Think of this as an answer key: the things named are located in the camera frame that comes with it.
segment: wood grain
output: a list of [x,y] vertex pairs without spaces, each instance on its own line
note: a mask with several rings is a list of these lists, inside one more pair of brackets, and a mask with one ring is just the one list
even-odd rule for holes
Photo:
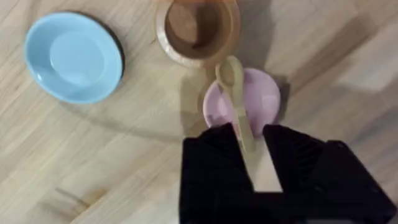
[[[155,41],[157,1],[0,2],[0,222],[178,223],[181,142],[206,129],[210,70],[183,68]],[[279,122],[342,139],[398,203],[398,2],[240,0],[236,56],[282,93]],[[25,33],[39,17],[78,11],[123,47],[119,88],[69,105],[29,76]],[[264,142],[248,164],[258,190],[280,187]]]

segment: bowl rim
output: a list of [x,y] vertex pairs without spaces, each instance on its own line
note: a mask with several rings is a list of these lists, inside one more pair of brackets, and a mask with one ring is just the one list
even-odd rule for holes
[[[35,74],[35,69],[31,63],[31,61],[28,59],[29,58],[29,44],[30,44],[30,40],[32,38],[32,35],[37,31],[37,29],[39,27],[41,27],[43,24],[45,24],[48,21],[51,21],[52,19],[56,19],[56,18],[60,18],[60,17],[74,17],[74,18],[78,18],[78,19],[83,19],[84,21],[87,21],[89,23],[91,23],[91,25],[95,28],[98,28],[100,30],[103,30],[104,32],[104,37],[109,40],[109,42],[113,43],[114,48],[117,50],[117,62],[116,62],[116,71],[114,72],[115,74],[115,81],[114,83],[112,83],[111,85],[108,86],[108,88],[106,89],[106,91],[102,91],[101,94],[98,94],[92,98],[89,99],[84,99],[84,100],[72,100],[70,99],[68,96],[65,95],[61,95],[59,94],[57,91],[53,90],[52,87],[43,84],[42,81],[40,81],[37,77],[37,75]],[[71,12],[71,11],[59,11],[59,12],[53,12],[50,14],[47,14],[43,17],[41,17],[40,19],[38,19],[37,21],[35,21],[33,23],[33,25],[30,27],[26,37],[25,37],[25,42],[24,42],[24,59],[25,62],[27,64],[27,68],[29,70],[29,73],[31,75],[31,77],[35,80],[36,83],[38,83],[47,93],[49,93],[50,95],[58,98],[61,101],[65,101],[67,103],[76,103],[76,104],[88,104],[88,103],[96,103],[99,102],[103,99],[105,99],[106,97],[108,97],[110,94],[112,94],[112,92],[118,87],[119,83],[120,83],[120,79],[122,77],[123,74],[123,60],[122,60],[122,55],[121,55],[121,51],[117,45],[116,40],[114,39],[114,37],[112,37],[112,35],[108,32],[107,28],[102,26],[98,21],[96,21],[95,19],[93,19],[90,16],[87,16],[85,14],[81,14],[79,12]]]

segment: blue bowl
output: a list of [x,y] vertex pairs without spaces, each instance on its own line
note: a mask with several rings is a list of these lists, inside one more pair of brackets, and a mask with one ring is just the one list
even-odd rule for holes
[[57,12],[28,31],[25,59],[34,80],[69,103],[95,103],[109,96],[123,73],[117,43],[93,19]]

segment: spoon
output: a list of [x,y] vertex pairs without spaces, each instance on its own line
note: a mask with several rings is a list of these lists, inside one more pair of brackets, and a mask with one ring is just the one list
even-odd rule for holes
[[254,137],[243,103],[243,76],[241,62],[234,56],[229,56],[216,65],[217,82],[231,99],[235,118],[238,121],[241,148],[247,153],[254,150]]

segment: wooden bowl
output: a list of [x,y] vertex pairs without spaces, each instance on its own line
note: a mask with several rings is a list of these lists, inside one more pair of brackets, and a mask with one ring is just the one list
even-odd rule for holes
[[157,9],[156,33],[174,61],[187,67],[211,67],[230,55],[239,39],[236,0],[176,0]]

